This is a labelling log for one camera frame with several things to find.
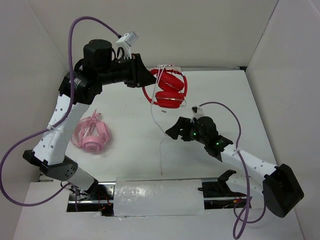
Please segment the red headphones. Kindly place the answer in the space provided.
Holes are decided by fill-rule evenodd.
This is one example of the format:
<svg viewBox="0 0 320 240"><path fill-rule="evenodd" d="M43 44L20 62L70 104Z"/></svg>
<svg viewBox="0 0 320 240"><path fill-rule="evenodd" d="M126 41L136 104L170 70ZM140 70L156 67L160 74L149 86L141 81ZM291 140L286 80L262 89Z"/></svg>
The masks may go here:
<svg viewBox="0 0 320 240"><path fill-rule="evenodd" d="M156 65L148 69L158 80L160 91L150 98L145 87L142 92L148 102L166 109L178 109L182 106L188 92L188 80L183 70L175 65Z"/></svg>

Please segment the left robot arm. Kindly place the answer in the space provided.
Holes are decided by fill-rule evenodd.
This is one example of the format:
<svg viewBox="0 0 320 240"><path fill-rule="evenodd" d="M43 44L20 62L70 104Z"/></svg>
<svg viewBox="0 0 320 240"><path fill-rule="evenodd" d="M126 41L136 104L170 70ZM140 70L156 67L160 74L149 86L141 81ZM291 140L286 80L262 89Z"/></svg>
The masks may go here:
<svg viewBox="0 0 320 240"><path fill-rule="evenodd" d="M56 109L40 142L22 157L55 180L77 186L88 200L97 197L99 182L65 155L69 141L83 114L104 85L123 82L130 88L152 85L155 77L141 55L132 53L133 41L119 39L117 50L103 39L93 39L83 47L83 58L67 73L59 87Z"/></svg>

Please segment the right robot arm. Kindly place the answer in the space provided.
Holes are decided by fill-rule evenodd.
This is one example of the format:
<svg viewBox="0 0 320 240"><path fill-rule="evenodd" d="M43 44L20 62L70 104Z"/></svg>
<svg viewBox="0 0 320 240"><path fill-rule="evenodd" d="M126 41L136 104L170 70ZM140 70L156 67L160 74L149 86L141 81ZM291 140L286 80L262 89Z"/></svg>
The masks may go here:
<svg viewBox="0 0 320 240"><path fill-rule="evenodd" d="M252 154L236 148L236 145L219 134L209 116L198 119L179 117L165 133L184 142L197 141L206 152L222 163L241 168L244 158L248 175L262 186L261 193L266 207L277 217L284 218L303 198L304 192L290 166L265 162Z"/></svg>

